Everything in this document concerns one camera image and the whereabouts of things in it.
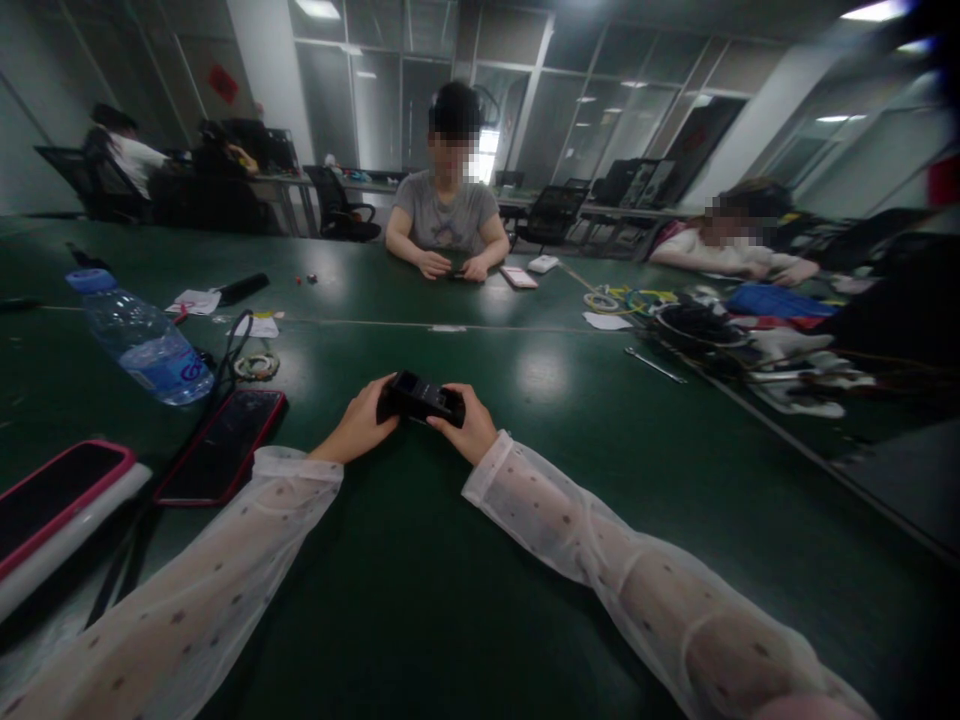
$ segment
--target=bottle cap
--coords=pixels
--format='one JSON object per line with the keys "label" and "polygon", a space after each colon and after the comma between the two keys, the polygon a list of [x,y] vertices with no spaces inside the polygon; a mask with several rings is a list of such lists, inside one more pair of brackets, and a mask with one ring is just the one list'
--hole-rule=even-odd
{"label": "bottle cap", "polygon": [[70,287],[81,295],[104,292],[117,287],[116,278],[106,270],[99,268],[72,272],[67,275],[67,282],[70,283]]}

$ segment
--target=gray t-shirt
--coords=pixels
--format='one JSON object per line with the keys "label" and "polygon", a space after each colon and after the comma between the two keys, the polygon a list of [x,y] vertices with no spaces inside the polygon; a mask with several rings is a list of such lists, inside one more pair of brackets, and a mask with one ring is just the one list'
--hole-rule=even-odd
{"label": "gray t-shirt", "polygon": [[424,250],[447,248],[479,255],[486,245],[480,227],[500,212],[486,185],[465,183],[450,205],[444,205],[430,180],[430,171],[409,175],[397,188],[393,206],[413,218],[410,239]]}

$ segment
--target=white shirt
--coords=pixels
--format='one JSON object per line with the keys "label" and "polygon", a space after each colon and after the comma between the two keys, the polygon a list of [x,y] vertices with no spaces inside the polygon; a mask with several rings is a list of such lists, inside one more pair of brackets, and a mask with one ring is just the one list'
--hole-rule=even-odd
{"label": "white shirt", "polygon": [[113,140],[111,147],[113,159],[117,161],[117,165],[130,178],[130,182],[140,191],[140,194],[149,200],[147,181],[154,172],[163,167],[163,163],[169,158],[152,147],[123,135],[110,133],[110,139]]}
{"label": "white shirt", "polygon": [[754,243],[755,241],[750,238],[739,237],[733,238],[730,245],[712,247],[704,245],[700,239],[700,232],[696,228],[689,228],[665,241],[654,250],[651,257],[661,253],[683,253],[703,260],[723,263],[730,267],[731,272],[736,272],[751,262],[767,265],[774,271],[786,270],[800,262],[800,258],[794,255],[775,253],[768,247]]}

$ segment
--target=plastic water bottle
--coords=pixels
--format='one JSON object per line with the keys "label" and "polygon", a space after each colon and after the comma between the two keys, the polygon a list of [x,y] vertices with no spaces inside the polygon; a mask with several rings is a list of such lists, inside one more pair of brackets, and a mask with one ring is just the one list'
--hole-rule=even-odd
{"label": "plastic water bottle", "polygon": [[117,287],[113,275],[79,270],[67,282],[83,295],[93,336],[157,400],[186,405],[213,388],[213,374],[170,318]]}

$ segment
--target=white power bank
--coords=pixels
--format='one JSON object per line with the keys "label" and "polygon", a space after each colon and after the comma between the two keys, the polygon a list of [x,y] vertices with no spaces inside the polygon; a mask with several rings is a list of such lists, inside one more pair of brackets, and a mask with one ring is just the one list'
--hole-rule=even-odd
{"label": "white power bank", "polygon": [[541,255],[540,257],[534,258],[527,263],[527,270],[530,272],[540,273],[542,275],[548,270],[555,268],[559,264],[560,261],[553,255]]}

